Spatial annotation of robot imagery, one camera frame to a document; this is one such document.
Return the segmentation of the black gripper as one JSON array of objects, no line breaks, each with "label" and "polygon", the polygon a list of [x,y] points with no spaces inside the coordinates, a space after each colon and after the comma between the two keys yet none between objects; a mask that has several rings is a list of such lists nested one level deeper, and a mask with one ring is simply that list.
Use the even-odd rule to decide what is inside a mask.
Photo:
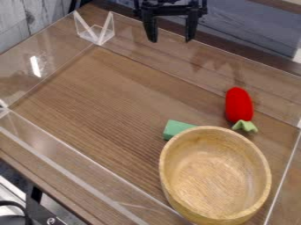
[{"label": "black gripper", "polygon": [[156,16],[187,17],[187,41],[196,37],[200,17],[209,13],[208,0],[189,0],[187,4],[178,4],[180,0],[134,0],[133,13],[142,18],[148,38],[158,41],[158,24]]}]

